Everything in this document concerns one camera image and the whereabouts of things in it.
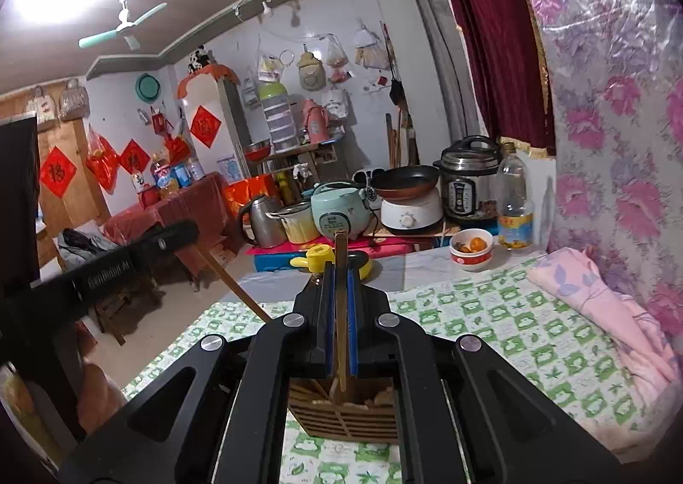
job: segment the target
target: wooden door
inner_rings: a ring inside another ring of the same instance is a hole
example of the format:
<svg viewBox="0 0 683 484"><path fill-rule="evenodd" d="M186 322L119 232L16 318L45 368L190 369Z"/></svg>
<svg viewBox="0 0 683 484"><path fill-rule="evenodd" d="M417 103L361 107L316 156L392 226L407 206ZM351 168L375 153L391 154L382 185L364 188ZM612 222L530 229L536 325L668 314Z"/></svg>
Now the wooden door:
<svg viewBox="0 0 683 484"><path fill-rule="evenodd" d="M55 104L59 104L59 96L66 89L66 81L42 85L42 89L52 96ZM31 89L0 100L0 118L23 112L32 95ZM51 239L64 228L76 228L88 220L101 225L110 218L102 189L93 173L85 166L88 139L83 120L63 121L57 127L38 134L41 163L56 146L76 165L76 175L62 198L40 185L38 200L47 226L38 236L38 259L41 266L55 256L56 249Z"/></svg>

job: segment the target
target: bowl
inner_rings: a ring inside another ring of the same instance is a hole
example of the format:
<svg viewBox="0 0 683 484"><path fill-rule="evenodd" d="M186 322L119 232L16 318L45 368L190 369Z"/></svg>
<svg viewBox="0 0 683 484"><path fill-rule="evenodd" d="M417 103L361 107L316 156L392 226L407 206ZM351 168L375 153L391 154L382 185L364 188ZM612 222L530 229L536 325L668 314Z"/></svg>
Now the bowl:
<svg viewBox="0 0 683 484"><path fill-rule="evenodd" d="M456 243L469 245L475 237L484 239L486 242L486 249L477 253L461 253L455 248ZM493 257L493 235L485 229L463 229L452 236L449 250L451 252L451 259L456 262L460 268L468 272L474 270L481 270L484 268Z"/></svg>
<svg viewBox="0 0 683 484"><path fill-rule="evenodd" d="M271 140L258 141L245 147L245 158L250 162L260 162L271 154Z"/></svg>

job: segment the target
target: green patterned bedsheet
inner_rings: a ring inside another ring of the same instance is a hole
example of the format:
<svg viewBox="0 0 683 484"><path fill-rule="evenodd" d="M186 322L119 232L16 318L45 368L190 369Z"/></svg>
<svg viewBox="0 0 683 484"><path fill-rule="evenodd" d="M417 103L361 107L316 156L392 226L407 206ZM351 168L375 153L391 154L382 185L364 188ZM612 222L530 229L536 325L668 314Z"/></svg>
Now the green patterned bedsheet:
<svg viewBox="0 0 683 484"><path fill-rule="evenodd" d="M442 282L389 293L392 310L433 335L477 334L577 422L637 432L645 422L630 374L600 328L527 280L535 260L485 281ZM293 302L266 303L278 317ZM241 303L216 303L124 389L131 399L207 333L228 340L262 325ZM397 446L354 444L306 435L288 414L280 481L283 484L400 484Z"/></svg>

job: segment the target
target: screw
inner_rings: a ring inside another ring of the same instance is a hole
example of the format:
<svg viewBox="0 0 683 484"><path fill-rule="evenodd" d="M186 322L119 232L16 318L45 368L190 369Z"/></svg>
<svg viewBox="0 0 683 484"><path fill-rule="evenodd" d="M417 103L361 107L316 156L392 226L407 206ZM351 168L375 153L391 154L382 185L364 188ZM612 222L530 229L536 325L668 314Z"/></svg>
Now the screw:
<svg viewBox="0 0 683 484"><path fill-rule="evenodd" d="M298 328L305 321L306 319L303 314L299 314L298 312L290 312L282 319L282 323L288 328Z"/></svg>
<svg viewBox="0 0 683 484"><path fill-rule="evenodd" d="M216 351L223 346L221 336L206 336L201 340L201 348L204 351Z"/></svg>
<svg viewBox="0 0 683 484"><path fill-rule="evenodd" d="M394 328L398 326L400 319L393 312L385 312L384 314L380 314L380 317L377 319L377 321L380 323L380 326L385 328Z"/></svg>
<svg viewBox="0 0 683 484"><path fill-rule="evenodd" d="M465 351L475 353L482 348L482 342L480 341L479 337L465 336L460 340L460 347Z"/></svg>

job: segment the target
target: orange fruit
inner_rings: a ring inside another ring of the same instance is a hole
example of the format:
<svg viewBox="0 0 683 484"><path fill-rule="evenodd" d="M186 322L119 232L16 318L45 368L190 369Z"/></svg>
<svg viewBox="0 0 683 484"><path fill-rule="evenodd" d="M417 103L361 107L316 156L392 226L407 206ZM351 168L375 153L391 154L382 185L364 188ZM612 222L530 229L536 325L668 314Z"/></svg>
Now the orange fruit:
<svg viewBox="0 0 683 484"><path fill-rule="evenodd" d="M486 249L486 241L484 241L484 239L482 239L481 237L475 237L472 241L470 241L469 248L473 253L483 251L484 249Z"/></svg>

